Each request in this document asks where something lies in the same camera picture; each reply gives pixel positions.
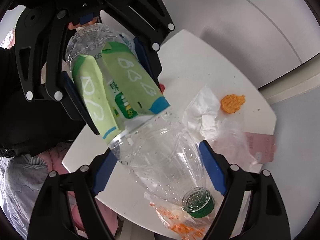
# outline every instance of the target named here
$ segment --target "bottle label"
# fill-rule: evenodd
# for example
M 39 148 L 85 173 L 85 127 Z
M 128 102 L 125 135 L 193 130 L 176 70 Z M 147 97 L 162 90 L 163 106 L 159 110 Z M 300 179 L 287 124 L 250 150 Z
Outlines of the bottle label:
M 72 77 L 107 144 L 169 106 L 134 54 L 119 42 L 79 55 Z

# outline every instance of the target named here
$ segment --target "clear plastic bottle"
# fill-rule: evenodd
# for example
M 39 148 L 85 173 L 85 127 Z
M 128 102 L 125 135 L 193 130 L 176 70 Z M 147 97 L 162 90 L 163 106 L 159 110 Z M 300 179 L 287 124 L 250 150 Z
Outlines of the clear plastic bottle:
M 96 23 L 77 31 L 70 39 L 66 49 L 66 61 L 70 66 L 70 70 L 72 70 L 73 60 L 76 56 L 79 54 L 97 54 L 99 56 L 99 52 L 101 52 L 106 42 L 111 41 L 117 41 L 129 45 L 124 41 L 119 33 L 105 24 Z
M 171 108 L 110 145 L 135 181 L 155 196 L 195 218 L 213 210 L 196 143 Z
M 99 53 L 110 41 L 126 44 L 135 54 L 134 42 L 128 37 L 107 25 L 95 24 L 79 30 L 70 39 L 66 50 L 70 70 L 79 54 L 92 55 L 99 64 Z M 104 70 L 103 75 L 109 78 Z M 172 109 L 155 116 L 138 115 L 125 127 L 110 147 L 134 180 L 155 196 L 182 206 L 195 218 L 209 215 L 214 200 L 205 187 L 196 143 Z

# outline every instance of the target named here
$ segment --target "pink card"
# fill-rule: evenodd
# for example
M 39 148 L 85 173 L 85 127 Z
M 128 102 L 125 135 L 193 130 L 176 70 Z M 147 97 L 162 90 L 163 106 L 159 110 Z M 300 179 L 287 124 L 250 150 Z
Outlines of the pink card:
M 258 163 L 273 161 L 276 152 L 274 135 L 244 132 L 247 138 L 250 154 L 258 160 Z

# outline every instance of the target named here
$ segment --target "white wall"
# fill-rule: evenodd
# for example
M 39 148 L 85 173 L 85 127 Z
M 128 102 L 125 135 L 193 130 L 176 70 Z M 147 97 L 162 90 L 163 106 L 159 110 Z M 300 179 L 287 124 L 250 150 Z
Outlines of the white wall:
M 3 19 L 0 22 L 0 43 L 7 36 L 8 32 L 16 27 L 16 23 L 19 19 L 20 14 L 25 9 L 24 6 L 19 5 L 11 11 L 7 11 Z

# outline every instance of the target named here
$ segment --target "orange cracker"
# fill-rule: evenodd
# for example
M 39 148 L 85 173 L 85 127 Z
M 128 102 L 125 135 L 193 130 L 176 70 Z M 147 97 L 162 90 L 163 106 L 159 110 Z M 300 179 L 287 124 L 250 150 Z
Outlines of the orange cracker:
M 235 94 L 227 95 L 221 99 L 221 109 L 228 113 L 233 114 L 240 110 L 241 105 L 245 102 L 245 96 L 237 96 Z

